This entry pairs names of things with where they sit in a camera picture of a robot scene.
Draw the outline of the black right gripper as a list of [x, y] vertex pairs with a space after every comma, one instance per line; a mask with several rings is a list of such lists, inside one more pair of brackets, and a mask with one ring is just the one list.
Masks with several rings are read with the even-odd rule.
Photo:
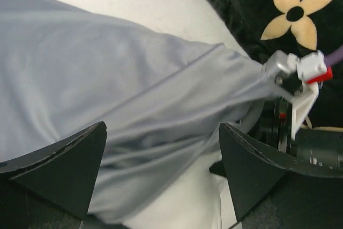
[[263, 145], [296, 156], [296, 141], [291, 138], [292, 105], [282, 98], [266, 101], [259, 119], [244, 137], [247, 150], [257, 153]]

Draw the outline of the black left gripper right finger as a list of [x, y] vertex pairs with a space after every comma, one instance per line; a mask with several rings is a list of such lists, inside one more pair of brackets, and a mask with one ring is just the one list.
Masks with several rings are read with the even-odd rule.
[[295, 158], [228, 123], [219, 128], [222, 162], [243, 228], [342, 228], [342, 170]]

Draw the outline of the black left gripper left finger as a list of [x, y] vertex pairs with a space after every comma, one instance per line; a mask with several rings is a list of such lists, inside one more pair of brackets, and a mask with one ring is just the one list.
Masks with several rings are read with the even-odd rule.
[[1, 163], [1, 228], [82, 228], [107, 138], [104, 122]]

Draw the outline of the white pillow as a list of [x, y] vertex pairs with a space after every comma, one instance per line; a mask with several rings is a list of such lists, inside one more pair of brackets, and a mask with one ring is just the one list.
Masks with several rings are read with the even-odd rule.
[[225, 178], [210, 173], [218, 153], [200, 157], [167, 190], [140, 213], [128, 228], [230, 228], [235, 211]]

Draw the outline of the grey pillowcase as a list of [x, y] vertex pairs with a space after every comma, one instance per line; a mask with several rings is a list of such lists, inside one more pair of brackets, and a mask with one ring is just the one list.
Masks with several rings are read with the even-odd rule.
[[200, 157], [220, 155], [220, 123], [252, 127], [258, 104], [224, 106], [217, 86], [240, 60], [250, 58], [56, 0], [1, 0], [1, 159], [103, 121], [88, 212], [124, 224]]

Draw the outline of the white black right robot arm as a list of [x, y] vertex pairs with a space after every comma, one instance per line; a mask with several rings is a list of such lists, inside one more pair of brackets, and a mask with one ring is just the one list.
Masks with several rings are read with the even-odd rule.
[[248, 135], [311, 165], [342, 172], [342, 132], [302, 128], [292, 139], [291, 125], [291, 104], [280, 98], [266, 101]]

